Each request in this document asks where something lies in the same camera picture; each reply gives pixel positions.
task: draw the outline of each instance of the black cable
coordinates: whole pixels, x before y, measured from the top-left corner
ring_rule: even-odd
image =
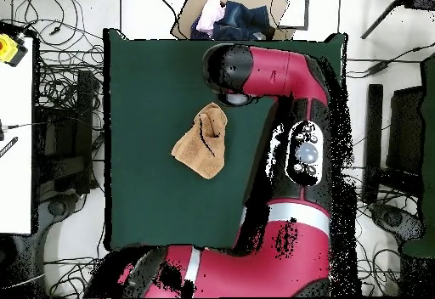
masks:
[[[37,15],[37,19],[39,18],[39,16],[38,16],[38,14],[37,14],[37,10],[35,9],[35,7],[33,6],[33,4],[31,4],[31,1],[32,0],[26,0],[29,4],[27,5],[27,9],[25,10],[25,20],[26,20],[26,16],[27,16],[27,13],[28,13],[28,11],[29,11],[29,7],[31,6],[32,8],[33,8],[33,10],[35,11],[35,13],[36,13],[36,15]],[[65,11],[64,11],[64,9],[62,8],[62,5],[60,5],[60,3],[57,1],[57,0],[53,0],[57,5],[58,5],[58,7],[60,8],[60,10],[62,11],[62,19],[61,19],[61,21],[60,21],[60,23],[59,23],[59,25],[58,25],[58,27],[57,27],[57,31],[59,31],[60,30],[60,27],[64,24],[64,21],[65,21]]]
[[[180,31],[180,24],[178,23],[178,21],[179,21],[179,18],[177,17],[177,13],[175,13],[175,10],[173,9],[173,7],[171,7],[171,4],[169,4],[168,2],[167,2],[167,0],[162,0],[162,2],[164,2],[164,4],[166,4],[166,6],[168,6],[168,8],[170,8],[171,9],[171,11],[172,11],[172,13],[173,13],[173,16],[174,16],[174,18],[175,18],[175,22],[174,22],[174,24],[176,24],[177,25],[177,29],[178,29],[178,33],[180,33],[180,35],[181,36],[183,36],[183,38],[184,39],[188,39],[181,31]]]
[[[71,283],[72,280],[77,279],[79,280],[82,284],[82,280],[76,277],[71,277],[71,274],[77,272],[78,270],[76,269],[76,266],[73,266],[67,273],[65,273],[64,275],[62,275],[60,277],[60,279],[58,280],[57,283],[55,283],[54,285],[52,285],[48,291],[49,295],[51,297],[55,297],[54,293],[59,289],[60,285],[64,284],[64,283],[70,283],[70,285],[73,287],[75,293],[76,293],[76,298],[78,299],[80,297],[76,287]]]
[[[64,259],[58,259],[56,261],[46,261],[46,262],[44,262],[44,265],[50,265],[50,264],[70,264],[69,262],[66,262],[66,261],[78,261],[78,260],[82,260],[82,259],[95,259],[95,258],[93,258],[93,257],[78,257],[78,258],[72,258],[72,259],[70,259],[70,258],[64,258]]]
[[[367,282],[361,282],[361,284],[363,284],[363,285],[371,285],[371,291],[369,293],[369,296],[373,296],[373,292],[375,291],[375,285],[373,285],[371,283],[367,283]]]
[[[87,35],[91,35],[94,37],[94,34],[89,33],[86,31],[85,25],[84,25],[84,21],[83,21],[83,13],[82,13],[82,6],[80,5],[80,3],[77,0],[71,0],[71,3],[75,9],[75,13],[76,13],[76,23],[75,26],[72,25],[67,25],[65,22],[61,21],[60,23],[57,20],[42,20],[39,19],[39,14],[35,8],[35,6],[33,5],[33,1],[32,0],[25,0],[23,1],[23,3],[17,7],[16,11],[18,11],[18,9],[24,4],[27,3],[27,8],[26,8],[26,12],[27,15],[29,13],[30,8],[32,8],[35,11],[35,14],[37,16],[36,20],[30,21],[27,19],[27,15],[25,16],[25,22],[21,22],[22,24],[26,24],[26,27],[31,26],[31,25],[35,25],[37,22],[39,21],[48,21],[51,22],[50,25],[47,25],[45,28],[42,29],[42,31],[38,31],[35,29],[35,31],[38,33],[38,36],[41,36],[43,34],[43,32],[48,29],[51,25],[53,24],[58,24],[59,26],[67,26],[69,27],[69,29],[73,30],[72,36],[67,39],[66,41],[62,42],[62,43],[58,43],[58,44],[65,44],[66,42],[70,41],[72,39],[73,36],[76,35],[76,33],[78,31],[82,32],[82,35],[75,41],[73,42],[70,47],[75,44],[76,42],[80,41],[82,38],[86,39],[89,44],[92,46],[92,44],[90,43],[90,41],[87,38]],[[78,25],[78,11],[76,6],[78,6],[78,8],[80,9],[80,13],[82,16],[82,25],[83,25],[83,29],[79,29],[77,27]],[[70,52],[67,52],[66,49],[68,48],[64,48],[61,49],[59,47],[56,46],[56,44],[50,44],[49,42],[47,42],[47,40],[44,40],[44,42],[49,45],[49,46],[53,46],[53,48],[57,49],[59,51],[59,58],[58,61],[60,62],[61,65],[61,69],[63,71],[61,71],[61,69],[57,68],[57,67],[53,67],[53,66],[49,66],[46,61],[53,61],[52,59],[45,59],[46,61],[44,61],[44,59],[41,57],[40,61],[42,63],[42,69],[41,69],[41,79],[40,79],[40,87],[42,89],[42,91],[40,92],[40,99],[39,102],[37,104],[39,104],[39,106],[53,106],[54,108],[70,108],[73,109],[75,108],[75,104],[76,104],[76,95],[77,95],[77,91],[76,91],[76,75],[78,73],[79,70],[82,70],[82,68],[86,68],[88,70],[90,70],[94,75],[95,74],[102,74],[102,61],[101,60],[96,60],[94,58],[94,54],[98,53],[101,54],[103,53],[103,47],[99,46],[99,45],[94,45],[92,46],[87,53],[89,53],[89,56],[91,57],[91,59],[97,63],[97,65],[90,65],[89,63],[85,62],[85,56],[86,54],[82,55],[82,58],[80,58],[78,56],[78,53],[72,54]],[[61,54],[66,54],[67,55],[67,59],[61,59],[60,55]],[[73,59],[79,59],[80,61],[80,69],[77,69],[76,67],[72,67],[73,63],[72,60]],[[59,79],[56,76],[60,74],[62,75],[62,77]],[[94,92],[93,94],[93,107],[94,109],[98,109],[101,105],[101,102],[99,100],[99,92]]]
[[[275,20],[275,17],[274,17],[274,15],[273,15],[273,13],[272,13],[272,7],[274,6],[274,0],[272,0],[271,2],[270,2],[270,9],[269,9],[269,11],[270,11],[270,16],[272,17],[272,20],[274,21],[274,23],[275,23],[275,25],[276,25],[276,29],[278,29],[279,31],[282,31],[284,34],[285,34],[285,39],[287,40],[287,32],[286,31],[283,31],[281,28],[280,28],[280,26],[278,25],[278,23],[276,22],[276,20]]]
[[[80,212],[80,211],[83,210],[83,208],[85,207],[86,199],[87,199],[87,198],[88,198],[88,195],[85,195],[85,199],[84,199],[84,201],[83,201],[82,208],[80,208],[79,210],[73,212],[72,214],[78,213],[78,212]]]
[[[389,251],[390,253],[395,254],[396,256],[398,256],[400,258],[400,254],[398,254],[396,251],[394,251],[393,249],[388,249],[388,248],[384,248],[381,249],[380,251],[377,251],[376,254],[373,256],[373,263],[374,265],[376,264],[376,258],[377,256],[379,256],[379,254],[383,253],[384,251]],[[379,291],[381,291],[382,295],[387,296],[387,293],[381,288],[381,285],[379,283],[378,277],[377,277],[377,271],[376,271],[376,266],[373,269],[373,277],[375,279],[376,285],[379,288]],[[390,275],[389,276],[390,280],[392,280],[395,284],[398,283],[398,280],[396,279],[396,277],[394,275]]]
[[[92,170],[92,175],[93,175],[93,179],[95,179],[95,182],[97,182],[97,185],[99,186],[99,190],[101,190],[103,192],[103,194],[105,193],[105,191],[101,188],[101,185],[99,185],[99,181],[97,180],[97,178],[95,177],[95,173]]]
[[[387,128],[390,127],[390,126],[391,126],[391,124],[388,124],[386,127],[382,128],[381,131],[387,129]],[[369,133],[369,134],[367,134],[364,138],[362,138],[362,139],[359,140],[357,143],[355,143],[355,144],[353,145],[353,147],[354,147],[355,145],[361,143],[362,141],[366,140],[366,139],[367,139],[371,134],[373,134],[373,133]]]
[[[101,230],[101,235],[99,236],[99,243],[97,244],[97,259],[99,259],[99,246],[103,240],[103,235],[105,234],[105,222],[103,223],[103,229]]]
[[[38,123],[17,124],[17,125],[14,125],[14,126],[5,126],[5,127],[10,130],[10,129],[16,129],[16,128],[19,128],[19,127],[37,126],[37,125],[41,125],[41,124],[56,124],[56,123],[59,123],[59,122],[62,122],[62,121],[69,121],[69,120],[79,121],[80,123],[82,123],[82,124],[84,124],[84,125],[86,125],[88,127],[91,127],[96,132],[100,132],[100,131],[104,130],[101,127],[99,127],[99,128],[93,127],[90,124],[87,124],[86,122],[84,122],[84,121],[82,121],[82,120],[80,120],[78,118],[74,118],[74,117],[60,119],[58,121],[41,121],[41,122],[38,122]]]
[[[10,19],[13,25],[14,24],[14,0],[10,0]]]
[[[342,0],[338,0],[338,21],[336,24],[336,32],[340,33],[340,15],[342,12]]]
[[[399,58],[403,57],[404,55],[406,55],[407,53],[411,53],[411,52],[418,52],[422,49],[427,49],[427,48],[432,48],[435,47],[435,42],[433,42],[432,44],[429,45],[425,45],[424,47],[415,47],[412,48],[410,50],[407,50],[404,53],[401,53],[400,55],[398,55],[395,58],[389,59],[389,60],[383,60],[380,61],[379,63],[376,63],[375,65],[372,65],[369,69],[366,69],[365,71],[349,71],[348,73],[360,73],[360,74],[364,74],[363,76],[349,76],[346,75],[349,78],[353,78],[353,79],[361,79],[361,78],[366,78],[367,76],[373,76],[377,73],[379,73],[380,71],[383,71],[384,69],[386,69],[390,63],[393,63],[395,61],[397,61]]]

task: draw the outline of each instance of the power cord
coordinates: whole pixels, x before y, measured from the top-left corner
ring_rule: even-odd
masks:
[[[1,126],[0,127],[0,131],[7,132],[8,130],[16,129],[16,128],[19,128],[19,127],[38,126],[38,125],[41,125],[41,124],[56,124],[56,123],[59,123],[59,122],[62,122],[62,121],[69,121],[69,120],[79,121],[80,123],[82,123],[82,124],[84,124],[84,125],[86,125],[88,127],[91,127],[96,132],[101,132],[101,131],[104,130],[102,127],[91,126],[90,124],[87,124],[86,122],[84,122],[84,121],[82,121],[82,120],[80,120],[78,118],[69,117],[69,118],[65,118],[65,119],[60,119],[58,121],[43,121],[43,122],[38,122],[38,123],[17,124],[17,125],[14,125],[14,126]]]
[[[33,280],[37,280],[37,279],[40,279],[40,278],[45,277],[45,275],[46,275],[46,273],[44,273],[44,274],[40,274],[40,275],[38,275],[38,276],[35,277],[35,278],[28,279],[28,280],[26,280],[26,281],[24,281],[24,282],[20,282],[20,283],[18,283],[18,284],[16,284],[16,285],[10,285],[10,286],[8,286],[8,287],[2,287],[2,288],[0,288],[0,289],[11,289],[11,288],[15,288],[15,287],[18,287],[18,286],[21,286],[21,285],[26,285],[27,283],[30,283],[30,282],[32,282]]]
[[[390,126],[391,126],[391,124],[388,124],[386,127],[382,128],[381,131],[384,131],[385,129],[388,129]],[[353,147],[354,147],[355,145],[361,143],[361,142],[364,142],[364,141],[365,141],[365,140],[366,140],[366,139],[367,139],[371,134],[374,134],[374,133],[373,133],[373,132],[372,132],[372,133],[369,133],[369,134],[366,135],[364,138],[360,139],[357,143],[355,143],[355,144],[353,145]]]
[[[366,135],[363,139],[360,139],[353,146],[361,143],[362,141],[367,139],[368,136],[370,136],[370,134]],[[344,166],[342,169],[362,169],[362,170],[364,170],[365,167],[364,166]],[[361,179],[350,176],[348,174],[342,174],[342,176],[345,178],[354,179],[355,181],[358,181],[360,183],[363,182]],[[401,209],[406,208],[406,206],[408,204],[408,200],[412,200],[415,204],[417,204],[417,201],[414,199],[414,197],[407,195],[403,192],[400,192],[396,189],[391,189],[391,190],[378,189],[377,192],[381,193],[381,194],[385,194],[383,197],[376,199],[376,202],[379,202],[383,205],[386,205],[387,203],[389,203],[397,198],[402,198],[402,197],[405,197],[405,203]],[[376,288],[383,296],[388,296],[389,294],[388,294],[387,289],[386,289],[387,282],[391,281],[395,285],[398,285],[397,274],[399,274],[400,272],[393,271],[390,268],[388,268],[387,270],[382,270],[381,267],[376,263],[376,259],[379,257],[380,254],[382,254],[383,252],[386,252],[386,251],[388,251],[392,254],[395,254],[398,257],[400,257],[400,255],[398,252],[396,252],[393,249],[385,248],[385,249],[381,249],[379,251],[376,251],[374,253],[372,259],[371,260],[369,259],[367,251],[364,248],[364,245],[359,241],[359,239],[361,238],[361,236],[364,233],[364,230],[363,230],[362,225],[359,223],[358,219],[362,216],[365,216],[365,217],[369,218],[370,220],[372,220],[371,215],[366,213],[366,212],[370,212],[370,210],[369,210],[370,205],[366,205],[362,201],[361,192],[357,192],[356,194],[357,194],[357,212],[359,212],[359,215],[357,215],[355,217],[355,222],[356,222],[356,224],[358,224],[358,226],[360,228],[360,232],[358,234],[356,234],[355,240],[356,240],[357,245],[359,245],[359,247],[361,248],[361,251],[363,252],[363,255],[364,255],[364,257],[362,259],[358,259],[358,261],[357,261],[358,274],[361,274],[361,273],[364,274],[364,276],[359,277],[359,280],[361,282],[361,285],[367,285],[370,287],[370,291],[368,292],[367,296],[374,296],[376,293]],[[363,267],[362,263],[367,264],[368,268]],[[367,281],[368,279],[374,280],[374,283]]]
[[[74,262],[74,261],[81,261],[84,259],[90,259],[89,262]],[[90,275],[93,274],[93,272],[96,270],[96,268],[101,264],[101,260],[98,258],[91,258],[91,257],[80,257],[75,259],[60,259],[58,261],[52,261],[52,262],[44,262],[44,265],[60,265],[60,266],[68,266],[71,265],[71,269],[63,274],[59,280],[50,287],[49,289],[49,295],[52,298],[67,298],[69,296],[74,296],[76,299],[80,299],[82,297],[82,294],[86,290],[86,286],[88,285],[88,280],[85,278],[83,274],[83,269],[87,268],[88,273]],[[80,274],[80,277],[72,276],[73,274]],[[73,284],[73,281],[79,282],[81,286],[81,290],[78,291],[76,286]],[[68,283],[74,293],[66,294],[63,296],[57,296],[55,293],[60,288],[62,284]]]
[[[373,76],[373,75],[379,73],[380,71],[383,71],[384,69],[386,69],[390,65],[390,63],[392,63],[395,60],[403,57],[407,53],[418,52],[418,51],[420,51],[422,49],[431,48],[431,47],[435,47],[435,42],[433,42],[432,44],[426,45],[424,47],[416,47],[416,48],[412,48],[410,50],[407,50],[406,52],[398,55],[395,58],[392,58],[390,60],[386,60],[386,61],[382,61],[382,62],[376,63],[375,65],[371,66],[369,69],[367,69],[365,71],[349,71],[348,72],[348,73],[355,73],[355,74],[363,74],[362,76],[350,76],[350,75],[346,75],[346,76],[348,78],[354,78],[354,79],[361,79],[361,78],[366,78],[367,76]]]
[[[18,20],[14,20],[17,23],[21,23],[24,25],[23,31],[25,31],[28,28],[32,28],[37,35],[44,41],[49,47],[52,47],[59,51],[58,65],[49,65],[48,62],[54,62],[53,59],[44,59],[44,54],[41,52],[41,57],[39,58],[41,63],[41,73],[40,73],[40,87],[42,89],[41,92],[39,92],[39,97],[37,100],[37,105],[39,106],[52,106],[54,108],[64,108],[64,109],[75,109],[76,107],[76,95],[79,93],[77,92],[77,75],[78,71],[82,71],[83,68],[91,71],[97,81],[102,85],[102,60],[96,60],[94,58],[95,54],[102,54],[103,53],[103,47],[100,45],[92,45],[91,42],[88,40],[87,36],[93,36],[97,37],[98,39],[101,39],[101,37],[95,36],[92,33],[89,33],[86,31],[84,21],[83,21],[83,12],[82,12],[82,6],[77,0],[71,0],[71,3],[75,9],[76,14],[76,23],[75,26],[68,25],[64,22],[64,14],[62,20],[59,22],[57,20],[50,20],[50,19],[40,19],[39,14],[34,6],[33,0],[24,0],[23,3],[21,3],[15,10],[15,16],[18,15],[18,10],[23,4],[27,3],[27,6],[25,8],[25,22],[20,22]],[[79,29],[78,26],[78,10],[77,7],[80,9],[81,18],[82,18],[82,26],[83,29]],[[35,12],[35,15],[37,17],[36,20],[29,21],[28,14],[30,12],[30,9],[32,9]],[[41,31],[37,30],[35,28],[35,24],[38,22],[51,22],[47,26],[45,26]],[[50,43],[47,40],[45,40],[42,36],[42,34],[51,26],[57,24],[54,28],[54,31],[52,33],[54,34],[61,26],[65,26],[68,29],[72,29],[72,35],[68,39],[66,39],[63,42],[60,43]],[[66,44],[70,42],[78,32],[81,32],[81,36],[78,37],[69,47],[67,48],[60,48],[59,46]],[[77,42],[81,41],[82,39],[85,39],[90,45],[91,48],[87,52],[83,52],[82,57],[79,57],[79,53],[70,53],[67,51],[72,45],[76,44]],[[67,59],[61,59],[60,55],[65,54],[67,56]],[[95,64],[89,64],[88,62],[85,62],[85,55],[90,56],[90,58],[93,60]],[[74,64],[74,60],[78,60],[79,64]],[[97,110],[101,106],[101,101],[99,99],[99,91],[96,90],[93,92],[93,110]]]

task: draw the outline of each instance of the green board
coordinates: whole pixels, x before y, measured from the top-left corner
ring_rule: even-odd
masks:
[[[255,45],[328,59],[339,77],[344,42],[345,36],[337,34],[328,42]],[[234,245],[252,163],[273,100],[223,107],[228,117],[225,166],[215,178],[206,180],[171,156],[173,145],[191,128],[195,115],[212,101],[217,103],[202,76],[202,57],[217,43],[129,41],[114,30],[105,31],[111,124],[106,249]]]
[[[421,106],[424,120],[424,150],[421,173],[423,196],[421,213],[426,232],[420,240],[406,242],[402,252],[411,257],[435,258],[435,54],[421,62],[421,80],[426,89]]]

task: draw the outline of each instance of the cable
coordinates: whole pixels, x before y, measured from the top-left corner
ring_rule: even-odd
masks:
[[[27,5],[27,9],[25,10],[25,17],[27,16],[27,13],[28,13],[28,11],[29,11],[29,7],[31,6],[32,8],[33,8],[33,10],[35,11],[35,13],[37,14],[37,11],[35,10],[35,7],[31,4],[31,1],[32,0],[26,0],[29,4]],[[53,0],[57,5],[58,5],[58,7],[60,8],[60,10],[62,11],[62,20],[60,21],[60,23],[59,23],[59,25],[56,27],[56,28],[54,28],[54,32],[52,32],[52,33],[50,33],[50,35],[53,35],[53,34],[55,34],[57,31],[60,31],[60,27],[64,24],[64,21],[65,21],[65,11],[64,11],[64,9],[62,8],[62,6],[60,5],[60,3],[57,1],[57,0]]]
[[[59,5],[59,1],[53,0],[56,4]],[[41,74],[40,74],[40,88],[41,92],[39,92],[38,102],[37,105],[44,107],[44,106],[51,106],[58,109],[75,109],[76,108],[76,96],[79,94],[77,92],[77,79],[76,76],[78,74],[78,71],[82,71],[83,68],[86,70],[89,70],[93,73],[97,81],[99,81],[100,84],[102,84],[102,77],[98,78],[97,75],[102,76],[102,60],[96,60],[94,58],[95,54],[102,54],[103,53],[103,47],[100,45],[92,45],[91,42],[88,40],[87,36],[93,36],[97,37],[98,39],[101,39],[101,37],[95,36],[94,34],[86,31],[86,27],[84,25],[83,21],[83,12],[82,12],[82,6],[77,0],[71,0],[71,4],[73,5],[73,8],[75,10],[75,26],[68,25],[64,22],[64,14],[62,15],[63,18],[59,22],[58,20],[50,20],[50,19],[40,19],[39,13],[37,12],[37,9],[35,8],[35,5],[33,3],[33,0],[24,0],[22,4],[20,4],[15,12],[15,16],[18,14],[18,10],[23,4],[27,4],[25,8],[25,22],[20,22],[17,20],[18,23],[21,23],[25,25],[25,28],[31,27],[32,30],[37,32],[38,37],[42,39],[43,42],[45,42],[48,46],[56,49],[59,51],[58,60],[59,66],[55,65],[49,65],[48,62],[54,62],[53,59],[44,59],[44,53],[41,53],[40,57],[40,63],[42,65],[41,67]],[[81,15],[81,21],[83,29],[78,28],[78,22],[79,22],[79,13],[77,10],[77,7],[80,9],[80,15]],[[33,21],[29,21],[28,14],[30,13],[30,10],[33,10],[36,15],[36,19]],[[65,12],[63,7],[60,5],[60,9],[62,12]],[[46,25],[41,31],[35,28],[35,24],[38,22],[47,21],[50,22],[50,24]],[[71,33],[71,37],[66,39],[63,42],[60,43],[50,43],[47,39],[44,39],[42,36],[43,33],[51,26],[56,24],[57,27],[67,27],[68,29],[72,29],[73,32]],[[82,34],[76,39],[74,42],[71,42],[73,40],[73,37],[76,36],[78,32],[81,32]],[[70,53],[66,51],[66,49],[69,49],[72,47],[72,45],[76,44],[77,42],[81,41],[82,39],[85,39],[90,45],[91,48],[86,52],[82,54],[82,57],[79,56],[79,53]],[[67,42],[71,42],[71,45],[67,48],[60,48],[59,46],[62,44],[66,44]],[[67,56],[66,59],[61,59],[60,55],[65,54]],[[90,64],[89,62],[85,61],[86,56],[89,56],[92,61],[96,64]],[[99,92],[95,91],[93,92],[93,109],[97,110],[101,106],[101,102],[99,100]]]
[[[103,235],[105,234],[105,222],[103,223],[103,230],[101,231],[101,235],[99,236],[99,243],[97,244],[97,258],[99,259],[99,246],[101,245],[101,241],[103,240]]]
[[[69,118],[58,120],[58,121],[42,121],[42,122],[38,122],[38,123],[17,124],[17,125],[14,125],[14,126],[2,126],[2,129],[6,132],[6,131],[8,131],[10,129],[16,129],[16,128],[19,128],[19,127],[38,126],[38,125],[41,125],[41,124],[56,124],[56,123],[59,123],[59,122],[62,122],[62,121],[69,121],[69,120],[79,121],[80,123],[82,123],[82,124],[84,124],[84,125],[86,125],[88,127],[91,127],[96,132],[101,132],[101,131],[104,130],[101,127],[99,127],[99,128],[93,127],[90,124],[87,124],[86,122],[84,122],[84,121],[82,121],[82,120],[80,120],[78,118],[74,118],[74,117],[69,117]]]
[[[92,170],[92,175],[93,175],[93,179],[95,179],[95,182],[97,182],[97,185],[99,186],[99,190],[101,190],[103,192],[103,194],[105,193],[105,191],[101,188],[101,185],[99,185],[99,181],[97,180],[97,178],[95,177],[95,173]]]
[[[395,254],[396,256],[400,257],[400,254],[398,254],[396,251],[394,251],[394,250],[392,250],[392,249],[388,249],[388,248],[381,249],[380,251],[378,251],[378,252],[373,256],[373,264],[374,264],[374,266],[375,266],[375,262],[376,262],[376,258],[377,258],[377,256],[379,256],[379,254],[383,253],[384,251],[389,251],[390,253],[393,253],[393,254]],[[387,272],[388,272],[389,274],[392,273],[391,269],[388,269]],[[379,280],[378,280],[378,277],[377,277],[376,266],[375,266],[374,269],[373,269],[373,273],[374,273],[373,276],[374,276],[374,279],[375,279],[376,285],[377,285],[377,287],[379,288],[379,291],[381,291],[382,295],[387,296],[387,293],[386,293],[386,292],[381,288],[381,285],[380,285],[380,283],[379,283]],[[392,280],[394,283],[396,283],[396,284],[398,283],[398,280],[396,279],[396,277],[395,277],[394,275],[390,275],[389,278],[390,278],[390,280]]]
[[[389,128],[390,126],[391,126],[391,124],[388,124],[386,127],[382,128],[381,131],[383,131],[383,130]],[[362,139],[359,140],[357,143],[355,143],[355,144],[353,145],[353,147],[354,147],[355,145],[361,143],[362,141],[366,140],[366,139],[367,139],[371,134],[373,134],[373,133],[369,133],[368,135],[366,135],[364,138],[362,138]]]
[[[432,47],[435,47],[435,42],[433,42],[432,44],[426,45],[424,47],[415,47],[415,48],[412,48],[410,50],[407,50],[406,52],[401,53],[400,55],[398,55],[395,58],[376,63],[375,65],[372,65],[369,69],[366,69],[365,71],[349,71],[348,72],[348,73],[364,74],[363,76],[349,76],[349,75],[346,75],[346,76],[349,78],[353,78],[353,79],[360,79],[360,78],[366,78],[367,76],[373,76],[373,75],[379,73],[380,71],[383,71],[384,69],[386,69],[390,65],[390,63],[393,63],[394,61],[403,57],[407,53],[418,52],[422,49],[427,49],[427,48],[432,48]]]
[[[20,286],[20,285],[26,285],[27,283],[30,283],[30,282],[32,282],[33,280],[40,279],[40,278],[42,278],[42,277],[45,276],[45,275],[46,275],[46,273],[44,273],[44,274],[40,274],[40,275],[38,275],[38,276],[35,277],[35,278],[28,279],[28,280],[26,280],[26,281],[24,281],[24,282],[21,282],[21,283],[18,283],[18,284],[16,284],[16,285],[11,285],[11,286],[8,286],[8,287],[3,287],[3,288],[1,288],[1,289],[10,289],[10,288],[18,287],[18,286]]]
[[[83,290],[85,290],[86,285],[84,283],[84,281],[80,278],[77,277],[71,277],[71,274],[73,273],[77,273],[78,272],[78,268],[76,266],[73,266],[67,273],[65,273],[64,275],[62,275],[60,277],[60,279],[58,280],[57,283],[55,283],[54,285],[52,285],[49,289],[49,295],[53,298],[56,297],[54,295],[54,293],[56,293],[56,291],[59,289],[60,285],[64,284],[64,283],[70,283],[71,287],[73,288],[73,290],[75,291],[75,295],[76,298],[80,298],[80,293],[77,291],[76,287],[71,283],[72,280],[79,280],[82,283],[82,288]]]
[[[86,204],[86,199],[88,198],[88,195],[85,195],[85,199],[84,199],[84,201],[83,201],[83,204],[82,204],[82,208],[80,208],[79,210],[77,210],[77,211],[75,211],[75,212],[73,212],[72,214],[75,214],[75,213],[78,213],[78,212],[80,212],[84,207],[85,207],[85,204]]]
[[[44,262],[44,265],[50,265],[50,264],[80,264],[80,263],[73,263],[73,262],[69,262],[69,261],[78,261],[78,260],[81,260],[81,259],[95,259],[95,258],[92,258],[92,257],[78,257],[78,258],[72,258],[72,259],[70,259],[70,258],[64,258],[64,259],[58,259],[56,261],[46,261],[46,262]]]
[[[342,0],[338,0],[338,21],[336,23],[336,32],[340,33],[340,15],[342,14]]]
[[[173,16],[174,16],[174,18],[175,18],[175,22],[174,22],[174,24],[175,25],[177,25],[177,29],[178,29],[178,33],[180,33],[180,35],[181,36],[183,36],[183,38],[184,39],[187,39],[187,40],[189,40],[181,31],[180,31],[180,24],[178,23],[178,21],[179,21],[179,18],[177,17],[177,13],[175,13],[175,10],[173,9],[173,7],[171,7],[171,4],[169,4],[168,2],[167,2],[167,0],[162,0],[162,2],[164,2],[164,4],[166,4],[166,6],[168,6],[168,8],[170,8],[171,9],[171,11],[172,11],[172,13],[173,13]]]

